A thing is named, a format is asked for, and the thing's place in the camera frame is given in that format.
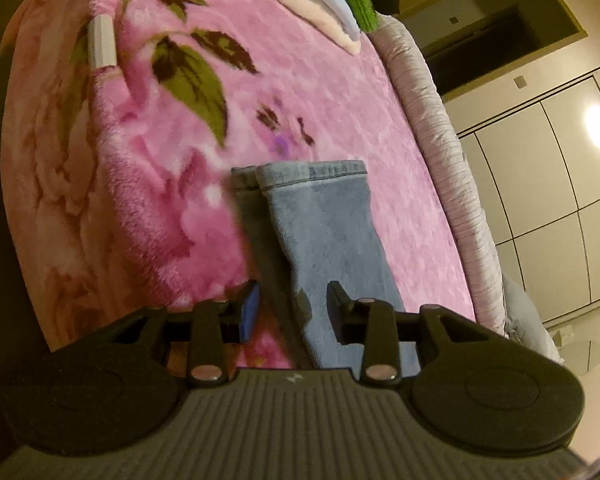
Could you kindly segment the blue denim jeans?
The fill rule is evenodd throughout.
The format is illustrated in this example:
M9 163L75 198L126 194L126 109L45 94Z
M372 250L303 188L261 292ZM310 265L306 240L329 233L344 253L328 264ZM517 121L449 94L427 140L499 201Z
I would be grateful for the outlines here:
M359 160L272 162L230 174L263 297L291 361L302 368L357 372L363 349L340 344L327 309L327 285L353 298L403 302L370 215L370 187Z

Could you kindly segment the white crinkled duvet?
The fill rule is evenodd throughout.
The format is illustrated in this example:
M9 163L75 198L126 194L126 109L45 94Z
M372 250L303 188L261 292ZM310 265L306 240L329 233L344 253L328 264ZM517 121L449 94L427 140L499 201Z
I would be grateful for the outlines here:
M477 322L562 365L538 309L502 271L476 181L415 39L399 20L380 14L370 41L385 64L438 193Z

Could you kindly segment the white wardrobe doors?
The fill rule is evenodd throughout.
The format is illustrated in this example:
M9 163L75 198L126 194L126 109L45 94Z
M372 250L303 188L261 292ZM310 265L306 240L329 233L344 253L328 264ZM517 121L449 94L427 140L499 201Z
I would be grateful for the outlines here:
M545 322L600 304L600 68L460 138L504 273Z

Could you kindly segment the pink floral fleece blanket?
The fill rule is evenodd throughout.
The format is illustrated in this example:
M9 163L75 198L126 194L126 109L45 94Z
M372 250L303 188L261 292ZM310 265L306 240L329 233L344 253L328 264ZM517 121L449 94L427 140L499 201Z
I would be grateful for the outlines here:
M118 65L91 70L99 14L114 20ZM474 313L371 42L350 55L276 0L24 0L3 40L4 203L50 348L245 281L227 178L276 160L362 160L404 306Z

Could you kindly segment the white small box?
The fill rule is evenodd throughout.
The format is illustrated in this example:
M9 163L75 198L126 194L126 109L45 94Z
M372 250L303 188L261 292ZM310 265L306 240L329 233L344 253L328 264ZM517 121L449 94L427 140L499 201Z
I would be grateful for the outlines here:
M87 53L91 70L118 65L114 20L110 15L96 15L88 23Z

